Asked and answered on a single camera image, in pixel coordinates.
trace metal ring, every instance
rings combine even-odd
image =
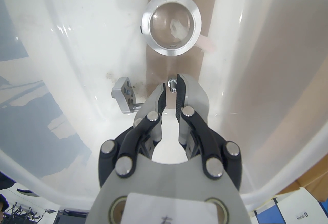
[[[117,198],[111,204],[108,212],[109,223],[110,224],[119,224],[122,220],[122,215],[125,207],[127,196],[122,196]]]
[[[160,6],[169,3],[176,3],[184,6],[188,10],[188,15],[193,23],[193,26],[190,27],[190,31],[188,33],[189,37],[186,43],[183,41],[182,46],[171,49],[161,46],[155,41],[151,34],[151,19],[154,12]],[[141,21],[141,30],[147,44],[156,52],[166,56],[177,56],[190,50],[196,44],[198,37],[200,36],[201,28],[202,19],[199,9],[193,0],[151,0],[146,7]]]

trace bolt head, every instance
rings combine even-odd
[[[182,109],[182,113],[187,117],[191,117],[195,114],[195,110],[191,106],[186,106]]]
[[[141,121],[142,118],[135,119],[135,121],[133,122],[133,127],[136,127]]]
[[[215,178],[220,178],[223,175],[224,167],[219,159],[215,157],[211,157],[206,160],[205,165],[206,165],[207,172],[211,176]]]
[[[226,149],[228,153],[232,156],[237,156],[240,154],[240,149],[237,144],[235,144],[233,141],[228,141],[226,144]]]
[[[125,176],[130,173],[132,166],[133,161],[131,157],[122,156],[116,161],[115,172],[119,176]]]
[[[151,111],[147,114],[147,119],[151,122],[154,122],[158,119],[158,113],[156,111]]]
[[[105,141],[101,146],[101,151],[103,154],[109,154],[115,146],[115,142],[113,140]]]

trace blue surface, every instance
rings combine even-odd
[[[259,224],[285,224],[277,205],[258,214],[257,219]]]
[[[321,203],[325,211],[328,213],[328,199],[325,202]]]

